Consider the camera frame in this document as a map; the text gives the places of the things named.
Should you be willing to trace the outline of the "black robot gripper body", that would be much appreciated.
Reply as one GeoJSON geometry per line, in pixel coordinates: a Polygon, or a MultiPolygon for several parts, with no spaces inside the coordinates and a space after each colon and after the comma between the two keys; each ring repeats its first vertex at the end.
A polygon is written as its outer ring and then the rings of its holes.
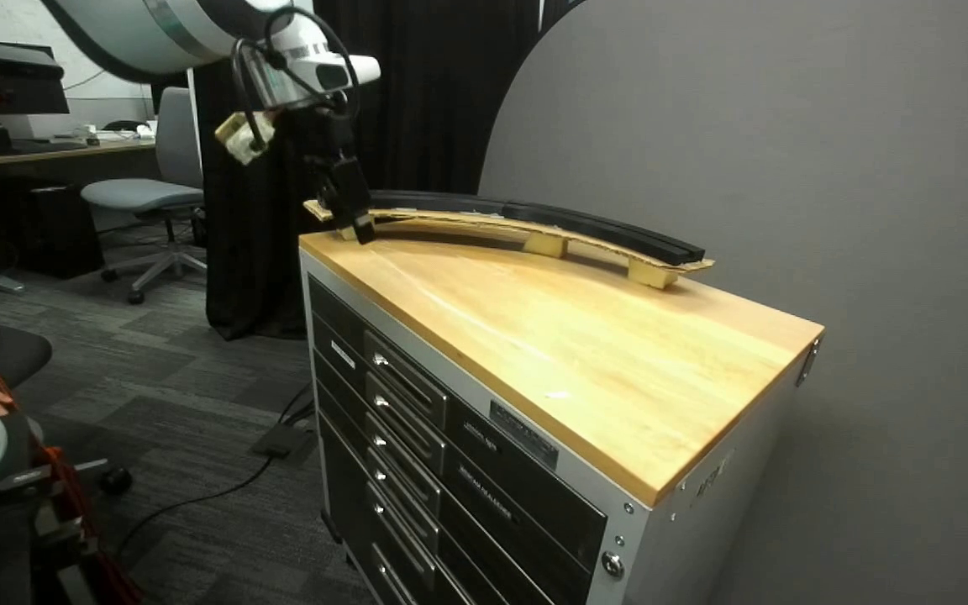
{"type": "Polygon", "coordinates": [[[340,110],[311,110],[304,120],[307,213],[326,228],[370,226],[370,184],[352,148],[352,126],[340,110]]]}

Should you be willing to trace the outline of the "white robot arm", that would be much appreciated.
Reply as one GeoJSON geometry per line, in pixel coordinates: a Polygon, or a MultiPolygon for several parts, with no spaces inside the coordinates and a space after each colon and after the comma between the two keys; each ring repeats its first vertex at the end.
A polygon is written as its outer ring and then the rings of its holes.
{"type": "Polygon", "coordinates": [[[239,109],[211,134],[239,162],[259,162],[290,116],[314,127],[311,213],[324,228],[372,239],[370,184],[352,151],[356,92],[379,78],[314,0],[40,0],[56,28],[126,82],[162,83],[225,62],[239,109]]]}

